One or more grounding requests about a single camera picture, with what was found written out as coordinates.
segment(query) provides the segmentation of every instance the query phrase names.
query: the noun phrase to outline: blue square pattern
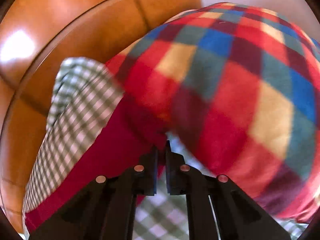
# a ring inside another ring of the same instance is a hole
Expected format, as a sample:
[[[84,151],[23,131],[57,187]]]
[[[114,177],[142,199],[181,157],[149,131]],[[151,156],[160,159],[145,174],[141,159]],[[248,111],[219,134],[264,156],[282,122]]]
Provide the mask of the blue square pattern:
[[[228,57],[231,52],[233,36],[208,29],[203,38],[199,41],[199,47],[219,56]]]
[[[277,30],[280,30],[280,23],[271,21],[271,20],[269,20],[267,18],[262,18],[262,22],[265,23],[265,24],[270,25],[271,27],[274,27]]]
[[[129,55],[132,57],[139,57],[143,52],[145,52],[151,44],[154,42],[153,39],[142,38],[138,43],[130,50]]]
[[[175,37],[174,41],[183,44],[197,45],[206,32],[206,28],[185,25]]]
[[[298,34],[291,28],[287,27],[287,26],[284,26],[282,24],[279,24],[280,25],[280,29],[283,33],[286,33],[294,38],[298,38]]]
[[[198,48],[183,85],[195,90],[204,101],[210,101],[221,77],[226,58]]]
[[[146,38],[148,39],[156,39],[159,35],[159,33],[167,27],[168,24],[163,24],[163,25],[160,25],[159,27],[151,30],[147,35],[145,35]]]
[[[317,46],[318,49],[320,49],[320,44],[317,40],[310,38],[312,40],[312,42]]]
[[[286,21],[286,22],[289,22],[289,19],[286,17],[286,16],[284,16],[284,15],[282,15],[282,14],[277,14],[277,17],[278,18],[280,18],[280,19],[283,19],[284,21]]]
[[[290,69],[292,102],[311,122],[316,123],[315,94],[312,84],[298,72]]]
[[[277,30],[279,30],[283,33],[286,33],[294,38],[298,38],[298,34],[293,29],[291,29],[287,26],[284,26],[284,25],[277,23],[277,22],[273,22],[273,21],[266,19],[266,18],[263,18],[262,22],[264,22],[264,23],[276,28]]]
[[[304,56],[301,42],[297,38],[294,38],[293,36],[290,36],[287,33],[282,33],[282,34],[284,37],[285,45],[290,49],[293,49],[296,52],[298,52],[301,56]]]
[[[222,12],[222,13],[236,14],[239,16],[242,16],[244,14],[244,12],[242,11],[234,11],[234,10],[221,9],[221,8],[213,8],[213,9],[210,9],[209,12]]]
[[[316,150],[316,126],[295,109],[285,163],[305,181],[310,175]]]
[[[240,18],[241,18],[240,15],[231,14],[231,13],[224,13],[219,17],[220,20],[233,22],[233,23],[238,23],[240,21]]]
[[[262,54],[262,78],[286,98],[292,98],[290,68],[267,52]]]

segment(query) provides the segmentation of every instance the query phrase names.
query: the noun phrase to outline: green checkered cloth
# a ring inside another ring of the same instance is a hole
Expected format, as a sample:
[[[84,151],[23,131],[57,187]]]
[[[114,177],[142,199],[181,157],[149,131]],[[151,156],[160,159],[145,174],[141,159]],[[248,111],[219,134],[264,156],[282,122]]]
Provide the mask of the green checkered cloth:
[[[122,94],[104,64],[85,57],[62,62],[46,135],[26,186],[23,215],[34,210],[62,183],[107,125]]]
[[[105,66],[95,60],[65,59],[56,77],[46,135],[26,187],[23,214],[35,209],[65,179],[72,167],[107,125],[123,91],[112,81]],[[169,134],[174,152],[205,175],[204,168]],[[297,239],[306,225],[293,220],[278,222]],[[157,194],[145,197],[136,209],[134,240],[187,240],[186,198],[167,194],[165,174],[158,179]]]

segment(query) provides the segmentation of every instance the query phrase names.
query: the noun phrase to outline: checkered fabric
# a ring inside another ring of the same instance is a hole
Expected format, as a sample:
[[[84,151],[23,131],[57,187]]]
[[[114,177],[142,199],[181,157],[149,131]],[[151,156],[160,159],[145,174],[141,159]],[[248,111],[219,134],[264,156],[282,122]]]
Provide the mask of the checkered fabric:
[[[62,183],[108,123],[122,93],[102,63],[84,57],[62,62],[47,133],[26,186],[23,214],[35,209]]]
[[[187,12],[106,63],[213,173],[271,215],[309,221],[320,185],[320,54],[277,13],[232,3]]]
[[[157,194],[136,208],[133,240],[188,240],[185,196],[168,196],[165,173],[158,179]]]
[[[295,220],[275,220],[285,229],[291,236],[291,240],[297,240],[309,224],[297,223]]]

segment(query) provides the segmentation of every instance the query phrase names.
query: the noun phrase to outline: metal rivet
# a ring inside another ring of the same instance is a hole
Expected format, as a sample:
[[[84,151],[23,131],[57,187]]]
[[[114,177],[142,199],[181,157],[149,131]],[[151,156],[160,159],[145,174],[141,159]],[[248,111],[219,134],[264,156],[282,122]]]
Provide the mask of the metal rivet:
[[[190,166],[186,165],[186,164],[183,164],[183,165],[180,166],[180,170],[184,171],[184,172],[190,171]]]
[[[226,175],[219,175],[218,177],[218,181],[222,182],[222,183],[226,183],[228,181],[228,177]]]
[[[96,177],[96,182],[97,183],[104,183],[105,181],[106,181],[106,177],[105,176],[100,175],[100,176]]]
[[[144,170],[144,167],[143,167],[143,165],[136,165],[136,166],[134,167],[134,170],[135,170],[136,172],[142,172],[142,171]]]

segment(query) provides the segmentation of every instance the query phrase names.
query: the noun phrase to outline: brown leather couch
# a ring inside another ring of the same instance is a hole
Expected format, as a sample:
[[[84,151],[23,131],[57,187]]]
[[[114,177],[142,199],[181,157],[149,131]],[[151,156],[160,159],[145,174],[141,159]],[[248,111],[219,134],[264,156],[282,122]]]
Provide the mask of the brown leather couch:
[[[200,0],[14,0],[2,8],[0,205],[18,232],[61,61],[105,62],[170,17],[200,6]]]

